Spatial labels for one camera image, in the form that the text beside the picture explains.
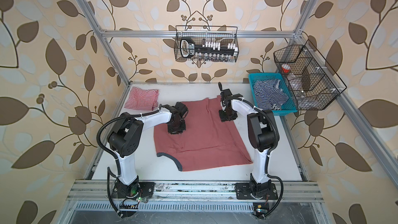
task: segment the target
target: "wall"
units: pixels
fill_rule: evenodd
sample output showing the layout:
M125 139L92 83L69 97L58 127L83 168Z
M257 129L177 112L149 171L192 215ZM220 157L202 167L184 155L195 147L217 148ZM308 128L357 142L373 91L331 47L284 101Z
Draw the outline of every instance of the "wall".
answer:
M304 33L395 156L396 8L397 0L319 0ZM336 224L396 222L398 191L337 102L287 119Z
M398 157L398 0L319 0L305 34Z
M249 73L275 72L272 53L286 42L283 38L242 38L237 62L177 62L171 38L113 38L111 45L133 82L248 83Z
M54 223L124 86L74 0L1 0L0 10L0 216Z
M224 25L293 30L305 0L87 0L103 29L167 30Z

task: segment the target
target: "white table surface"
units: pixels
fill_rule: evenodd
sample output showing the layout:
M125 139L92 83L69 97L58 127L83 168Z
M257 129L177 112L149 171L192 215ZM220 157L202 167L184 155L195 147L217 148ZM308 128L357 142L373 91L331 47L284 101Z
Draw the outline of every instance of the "white table surface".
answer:
M159 89L158 103L162 105L175 105L177 101L198 101L207 97L215 98L220 94L217 84L133 84L132 86L142 89ZM222 87L231 89L232 94L242 94L246 100L253 103L249 84L223 84ZM137 114L148 111L123 107L120 113L122 112ZM272 152L268 172L270 175L279 176L283 181L302 181L280 117L275 116L275 121L280 140ZM234 120L234 123L253 160L255 149L248 138L246 116L238 113L238 118ZM153 132L153 127L142 132L140 144L135 151L135 167L140 180L249 181L250 179L253 164L180 172L170 158L156 156ZM106 179L107 167L110 167L113 172L117 171L114 158L107 152L103 152L92 179Z

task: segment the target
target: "bottle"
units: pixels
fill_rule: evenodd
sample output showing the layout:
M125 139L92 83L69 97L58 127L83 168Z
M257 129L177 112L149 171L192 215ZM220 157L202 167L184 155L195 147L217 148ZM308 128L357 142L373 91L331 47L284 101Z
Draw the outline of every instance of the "bottle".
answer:
M282 71L288 73L286 79L289 81L293 91L302 91L301 78L291 72L291 67L288 64L282 64Z

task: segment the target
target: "black wire basket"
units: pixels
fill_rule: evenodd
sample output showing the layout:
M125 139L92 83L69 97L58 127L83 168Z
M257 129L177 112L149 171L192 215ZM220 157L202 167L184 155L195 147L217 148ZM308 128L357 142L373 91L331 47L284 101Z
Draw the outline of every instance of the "black wire basket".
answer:
M177 25L176 61L236 62L239 54L237 27Z
M307 44L308 41L275 51L275 63L297 110L324 110L347 86L321 53L325 63L316 61L312 55L315 46ZM336 85L326 71L341 84Z

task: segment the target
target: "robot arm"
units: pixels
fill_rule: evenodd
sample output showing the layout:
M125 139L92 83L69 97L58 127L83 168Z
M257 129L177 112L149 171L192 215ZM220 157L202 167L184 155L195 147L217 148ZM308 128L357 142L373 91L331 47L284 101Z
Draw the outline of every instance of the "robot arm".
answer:
M244 100L242 95L232 95L229 89L221 90L221 105L223 110L219 111L221 121L231 121L238 117L236 112L247 116L248 136L251 146L256 149L253 159L253 171L250 175L250 193L252 197L261 199L269 191L272 191L272 183L268 175L268 161L271 152L276 148L279 141L279 133L275 118L271 110L261 110Z
M187 107L177 102L175 106L164 105L159 111L147 116L122 118L114 124L107 140L111 150L116 154L120 163L120 175L117 181L122 191L130 196L131 189L138 184L138 176L135 171L134 152L138 148L142 131L158 124L167 123L170 134L182 133L185 129L184 118L188 113Z

